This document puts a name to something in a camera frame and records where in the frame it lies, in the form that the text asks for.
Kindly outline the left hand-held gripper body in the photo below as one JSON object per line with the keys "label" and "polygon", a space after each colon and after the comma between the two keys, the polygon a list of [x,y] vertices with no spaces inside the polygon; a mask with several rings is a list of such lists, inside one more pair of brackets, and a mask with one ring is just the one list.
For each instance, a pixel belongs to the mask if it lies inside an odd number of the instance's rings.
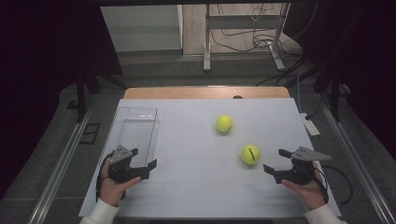
{"label": "left hand-held gripper body", "polygon": [[111,156],[108,176],[116,183],[125,183],[139,176],[141,179],[148,179],[148,167],[132,168],[130,166],[132,158],[131,150],[118,146]]}

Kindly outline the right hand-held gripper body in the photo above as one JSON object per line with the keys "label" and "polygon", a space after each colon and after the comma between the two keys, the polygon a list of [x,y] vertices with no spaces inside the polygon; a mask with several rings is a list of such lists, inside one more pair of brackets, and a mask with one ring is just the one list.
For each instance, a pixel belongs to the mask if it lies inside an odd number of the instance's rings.
{"label": "right hand-held gripper body", "polygon": [[297,185],[306,185],[315,177],[314,161],[329,161],[332,157],[307,147],[298,147],[291,152],[291,168],[286,171],[275,171],[275,181],[289,180]]}

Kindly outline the clear plastic container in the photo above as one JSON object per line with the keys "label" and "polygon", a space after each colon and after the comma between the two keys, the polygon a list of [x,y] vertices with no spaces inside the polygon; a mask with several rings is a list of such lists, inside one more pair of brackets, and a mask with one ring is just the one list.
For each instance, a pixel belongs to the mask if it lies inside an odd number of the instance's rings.
{"label": "clear plastic container", "polygon": [[111,153],[118,146],[138,154],[132,158],[131,167],[147,166],[154,159],[156,134],[159,129],[156,107],[119,107],[113,119],[104,152]]}

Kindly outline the yellow tennis ball black mark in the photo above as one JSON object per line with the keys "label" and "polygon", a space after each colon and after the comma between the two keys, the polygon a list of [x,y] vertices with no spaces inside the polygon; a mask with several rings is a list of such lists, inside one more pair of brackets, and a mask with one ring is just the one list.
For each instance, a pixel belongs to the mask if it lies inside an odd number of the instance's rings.
{"label": "yellow tennis ball black mark", "polygon": [[241,152],[240,152],[240,157],[243,162],[246,164],[256,164],[261,157],[261,151],[258,147],[248,144],[243,146]]}

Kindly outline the person's left hand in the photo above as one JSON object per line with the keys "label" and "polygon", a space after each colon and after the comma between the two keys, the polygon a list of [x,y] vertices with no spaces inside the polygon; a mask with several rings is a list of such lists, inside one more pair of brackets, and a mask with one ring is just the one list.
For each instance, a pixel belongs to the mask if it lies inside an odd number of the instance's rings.
{"label": "person's left hand", "polygon": [[101,185],[99,198],[111,206],[117,207],[123,193],[141,181],[141,177],[133,178],[125,183],[116,183],[108,177],[109,160],[106,160],[104,168],[101,172]]}

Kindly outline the person's right hand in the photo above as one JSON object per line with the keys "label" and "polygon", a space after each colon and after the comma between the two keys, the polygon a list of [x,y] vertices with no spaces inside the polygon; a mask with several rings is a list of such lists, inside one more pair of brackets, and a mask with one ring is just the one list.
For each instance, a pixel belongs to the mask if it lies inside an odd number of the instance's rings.
{"label": "person's right hand", "polygon": [[286,179],[281,180],[281,183],[286,188],[295,191],[302,198],[309,210],[315,210],[326,204],[321,189],[322,179],[319,171],[317,170],[318,166],[315,163],[313,163],[313,166],[316,168],[315,176],[318,183],[315,180],[312,180],[306,185],[297,185]]}

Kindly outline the white power strip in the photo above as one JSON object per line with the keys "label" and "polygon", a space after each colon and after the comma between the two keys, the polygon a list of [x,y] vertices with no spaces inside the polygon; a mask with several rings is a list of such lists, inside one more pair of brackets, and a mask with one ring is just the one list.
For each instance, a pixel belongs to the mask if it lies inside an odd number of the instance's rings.
{"label": "white power strip", "polygon": [[300,117],[301,117],[302,122],[310,136],[316,137],[316,136],[320,135],[318,128],[316,127],[316,125],[313,123],[313,121],[311,119],[307,118],[306,113],[301,113]]}

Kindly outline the white board table cover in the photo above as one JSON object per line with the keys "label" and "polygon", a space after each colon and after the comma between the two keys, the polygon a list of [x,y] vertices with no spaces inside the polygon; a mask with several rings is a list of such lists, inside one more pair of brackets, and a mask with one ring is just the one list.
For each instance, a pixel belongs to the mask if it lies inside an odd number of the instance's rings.
{"label": "white board table cover", "polygon": [[[119,216],[272,219],[306,211],[296,193],[263,170],[264,164],[289,170],[290,160],[278,151],[312,146],[293,99],[122,100],[119,106],[156,107],[159,121],[157,167],[127,191]],[[227,133],[216,128],[221,115],[233,119]],[[240,157],[248,144],[261,151],[253,165]]]}

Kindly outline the black metal stand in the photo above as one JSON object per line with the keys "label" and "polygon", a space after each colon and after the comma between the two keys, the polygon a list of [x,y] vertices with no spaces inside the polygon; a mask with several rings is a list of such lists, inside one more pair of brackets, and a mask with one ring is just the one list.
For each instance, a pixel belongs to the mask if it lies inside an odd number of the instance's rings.
{"label": "black metal stand", "polygon": [[320,68],[320,75],[315,81],[313,88],[315,92],[323,93],[330,88],[330,112],[332,117],[340,122],[339,117],[339,98],[342,96],[340,92],[341,73],[338,66],[330,61],[325,62]]}
{"label": "black metal stand", "polygon": [[70,101],[67,106],[67,109],[76,109],[78,111],[77,123],[82,122],[87,112],[85,89],[88,89],[90,93],[98,93],[101,90],[99,81],[97,79],[98,77],[104,78],[105,80],[119,86],[123,90],[127,90],[129,88],[126,83],[97,68],[90,67],[86,71],[78,71],[76,73],[77,100]]}

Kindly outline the wooden table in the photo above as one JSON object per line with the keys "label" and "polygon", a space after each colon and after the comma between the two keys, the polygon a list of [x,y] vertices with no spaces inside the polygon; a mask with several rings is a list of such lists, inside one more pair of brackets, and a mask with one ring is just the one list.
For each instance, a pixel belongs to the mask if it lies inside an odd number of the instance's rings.
{"label": "wooden table", "polygon": [[244,99],[290,98],[284,87],[150,87],[129,88],[124,99],[233,99],[241,95]]}

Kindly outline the dark curtain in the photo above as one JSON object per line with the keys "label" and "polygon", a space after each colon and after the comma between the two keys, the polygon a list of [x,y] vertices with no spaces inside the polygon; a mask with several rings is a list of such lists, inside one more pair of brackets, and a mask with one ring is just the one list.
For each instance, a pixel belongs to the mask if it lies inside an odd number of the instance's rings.
{"label": "dark curtain", "polygon": [[348,86],[348,103],[396,160],[396,0],[294,1],[284,33],[322,71],[315,90]]}
{"label": "dark curtain", "polygon": [[0,0],[0,200],[30,158],[61,90],[120,64],[101,8],[86,0]]}

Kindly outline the white cabinet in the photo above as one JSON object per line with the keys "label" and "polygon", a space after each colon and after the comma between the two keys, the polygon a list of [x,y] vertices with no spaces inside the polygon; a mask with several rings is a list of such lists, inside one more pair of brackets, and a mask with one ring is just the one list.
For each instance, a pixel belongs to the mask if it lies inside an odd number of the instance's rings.
{"label": "white cabinet", "polygon": [[181,6],[101,7],[116,52],[182,49]]}

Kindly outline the aluminium floor rail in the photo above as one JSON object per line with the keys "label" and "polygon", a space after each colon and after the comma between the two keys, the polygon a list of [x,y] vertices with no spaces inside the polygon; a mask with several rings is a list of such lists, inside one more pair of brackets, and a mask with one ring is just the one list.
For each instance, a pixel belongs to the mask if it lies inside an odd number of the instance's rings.
{"label": "aluminium floor rail", "polygon": [[86,113],[80,120],[80,122],[74,128],[71,137],[64,147],[63,153],[59,158],[56,166],[54,167],[46,186],[43,189],[35,208],[29,217],[27,224],[43,224],[50,207],[55,199],[57,191],[63,182],[65,173],[69,167],[70,161],[72,160],[74,153],[77,149],[80,137],[88,124],[88,121],[92,115],[93,102],[90,102],[87,106]]}
{"label": "aluminium floor rail", "polygon": [[320,105],[326,118],[330,122],[332,129],[337,136],[342,149],[345,151],[348,161],[351,163],[355,174],[363,186],[371,204],[374,207],[382,224],[396,224],[396,216],[390,211],[390,206],[383,194],[380,192],[378,185],[375,183],[368,170],[365,168],[357,149],[352,144],[343,125],[337,121],[330,110],[330,103],[323,96],[318,94]]}

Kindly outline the grey metal desk frame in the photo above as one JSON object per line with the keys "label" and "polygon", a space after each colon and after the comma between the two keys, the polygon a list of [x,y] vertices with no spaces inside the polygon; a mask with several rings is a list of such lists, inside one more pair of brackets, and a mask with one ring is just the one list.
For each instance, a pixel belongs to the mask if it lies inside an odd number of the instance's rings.
{"label": "grey metal desk frame", "polygon": [[211,69],[211,45],[210,36],[213,30],[250,29],[250,30],[274,30],[272,40],[265,41],[278,71],[284,71],[285,65],[280,59],[278,50],[279,38],[289,9],[289,3],[283,3],[278,14],[225,14],[214,15],[210,13],[210,5],[205,6],[205,48],[204,48],[204,71]]}

